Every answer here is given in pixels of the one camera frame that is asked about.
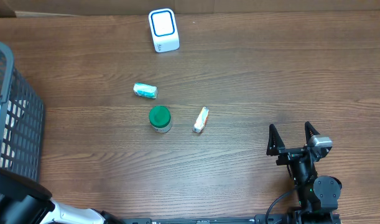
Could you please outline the orange white small box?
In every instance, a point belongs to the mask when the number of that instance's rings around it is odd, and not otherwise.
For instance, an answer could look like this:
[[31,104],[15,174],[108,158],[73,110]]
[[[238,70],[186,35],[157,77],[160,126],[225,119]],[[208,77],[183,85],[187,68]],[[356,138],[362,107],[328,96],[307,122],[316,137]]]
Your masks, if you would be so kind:
[[201,133],[201,131],[205,128],[205,125],[206,125],[206,122],[207,122],[207,119],[208,119],[208,115],[209,115],[209,109],[204,106],[196,121],[195,121],[195,124],[193,125],[193,131],[196,132],[196,133]]

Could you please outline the green lid jar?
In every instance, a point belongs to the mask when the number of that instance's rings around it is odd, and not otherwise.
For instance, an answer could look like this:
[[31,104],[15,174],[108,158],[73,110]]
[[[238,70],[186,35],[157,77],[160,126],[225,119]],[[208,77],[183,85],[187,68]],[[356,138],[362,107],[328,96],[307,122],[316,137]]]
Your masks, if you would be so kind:
[[157,133],[167,133],[172,128],[172,117],[165,106],[155,106],[149,111],[149,121]]

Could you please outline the teal white tissue pack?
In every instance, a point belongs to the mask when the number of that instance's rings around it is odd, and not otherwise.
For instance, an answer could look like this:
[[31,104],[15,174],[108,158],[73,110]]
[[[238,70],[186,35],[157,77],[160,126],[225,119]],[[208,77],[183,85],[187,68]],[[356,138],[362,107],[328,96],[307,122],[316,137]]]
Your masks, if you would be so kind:
[[137,96],[144,98],[156,99],[158,96],[158,89],[156,86],[147,85],[144,83],[135,83],[133,86],[134,93]]

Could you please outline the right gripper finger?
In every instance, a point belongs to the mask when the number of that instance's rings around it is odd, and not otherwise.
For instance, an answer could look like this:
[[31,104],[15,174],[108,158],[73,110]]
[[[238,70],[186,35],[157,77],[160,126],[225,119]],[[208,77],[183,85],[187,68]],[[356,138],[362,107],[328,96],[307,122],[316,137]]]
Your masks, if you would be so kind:
[[285,144],[281,139],[277,128],[273,125],[269,125],[269,140],[267,143],[267,156],[278,156],[285,150]]
[[312,126],[312,124],[307,121],[305,122],[305,138],[306,138],[306,143],[309,142],[312,136],[314,135],[319,135],[320,133]]

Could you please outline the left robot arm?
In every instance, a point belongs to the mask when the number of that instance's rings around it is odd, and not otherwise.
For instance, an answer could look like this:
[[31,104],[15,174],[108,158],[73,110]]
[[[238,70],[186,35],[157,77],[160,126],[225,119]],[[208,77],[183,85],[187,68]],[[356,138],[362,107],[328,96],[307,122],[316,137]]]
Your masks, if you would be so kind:
[[122,223],[112,214],[58,203],[45,187],[0,168],[0,223]]

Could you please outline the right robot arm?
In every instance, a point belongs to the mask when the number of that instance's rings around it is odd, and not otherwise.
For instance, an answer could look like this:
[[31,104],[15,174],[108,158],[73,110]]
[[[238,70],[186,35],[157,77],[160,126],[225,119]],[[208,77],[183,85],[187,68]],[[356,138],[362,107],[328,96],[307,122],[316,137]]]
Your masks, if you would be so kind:
[[[269,141],[266,154],[276,156],[278,166],[286,166],[294,188],[275,199],[264,216],[265,223],[340,223],[338,209],[342,183],[327,175],[318,175],[315,163],[328,155],[333,141],[320,134],[310,122],[305,123],[305,140],[302,147],[287,149],[277,128],[269,125]],[[292,193],[298,196],[299,206],[290,207],[287,213],[270,215],[274,206]]]

